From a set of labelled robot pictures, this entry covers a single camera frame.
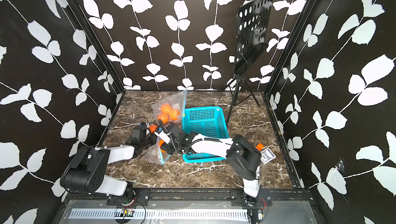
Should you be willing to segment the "orange taken from bag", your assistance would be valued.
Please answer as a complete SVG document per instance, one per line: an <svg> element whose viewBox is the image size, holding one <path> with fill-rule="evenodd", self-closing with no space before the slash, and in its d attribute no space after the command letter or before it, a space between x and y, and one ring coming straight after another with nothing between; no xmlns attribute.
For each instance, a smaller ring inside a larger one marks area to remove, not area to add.
<svg viewBox="0 0 396 224"><path fill-rule="evenodd" d="M156 131L157 128L158 128L158 126L155 125L155 124L152 124L152 125L150 125L150 127L149 127L151 133L154 133L154 132Z"/></svg>

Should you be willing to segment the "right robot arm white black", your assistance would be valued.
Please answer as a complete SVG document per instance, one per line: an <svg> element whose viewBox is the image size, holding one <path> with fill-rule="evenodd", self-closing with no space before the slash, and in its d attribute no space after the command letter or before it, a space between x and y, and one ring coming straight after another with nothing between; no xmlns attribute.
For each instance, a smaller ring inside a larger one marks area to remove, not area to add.
<svg viewBox="0 0 396 224"><path fill-rule="evenodd" d="M213 138L183 131L178 136L162 131L158 136L164 141L161 148L169 154L208 153L226 159L237 175L243 178L244 193L253 198L258 196L261 153L243 136Z"/></svg>

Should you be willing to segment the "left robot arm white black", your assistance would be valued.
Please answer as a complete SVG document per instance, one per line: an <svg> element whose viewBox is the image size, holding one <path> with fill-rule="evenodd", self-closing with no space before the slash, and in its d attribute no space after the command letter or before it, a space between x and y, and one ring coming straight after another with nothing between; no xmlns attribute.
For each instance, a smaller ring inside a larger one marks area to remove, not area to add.
<svg viewBox="0 0 396 224"><path fill-rule="evenodd" d="M156 144L156 138L145 126L137 126L125 144L117 147L82 147L60 178L67 190L101 193L132 198L133 187L125 180L106 175L108 164L138 158L145 149Z"/></svg>

